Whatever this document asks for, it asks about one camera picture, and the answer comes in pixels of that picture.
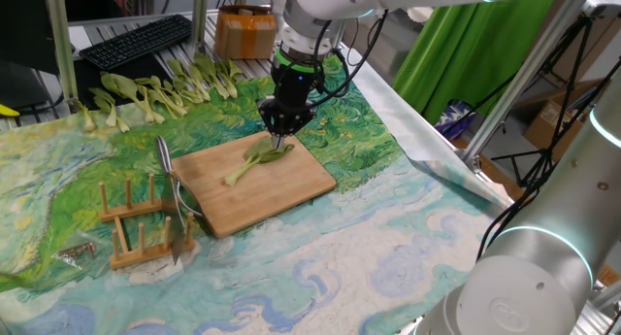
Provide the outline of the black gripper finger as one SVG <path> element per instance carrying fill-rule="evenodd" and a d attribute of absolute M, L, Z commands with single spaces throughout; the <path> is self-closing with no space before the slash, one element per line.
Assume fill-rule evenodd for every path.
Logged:
<path fill-rule="evenodd" d="M 305 125 L 316 118 L 315 110 L 303 111 L 298 114 L 286 115 L 282 122 L 281 142 L 294 136 Z"/>
<path fill-rule="evenodd" d="M 274 148 L 282 147 L 282 127 L 280 117 L 280 107 L 275 97 L 266 97 L 258 101 L 258 111 L 262 117 L 267 130 L 272 136 Z"/>

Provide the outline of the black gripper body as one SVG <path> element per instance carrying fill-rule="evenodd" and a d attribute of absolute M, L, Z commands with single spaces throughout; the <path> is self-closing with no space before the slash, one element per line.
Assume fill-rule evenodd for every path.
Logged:
<path fill-rule="evenodd" d="M 271 76 L 275 83 L 274 97 L 281 114 L 307 112 L 311 107 L 308 96 L 313 90 L 314 75 L 300 66 L 273 66 Z"/>

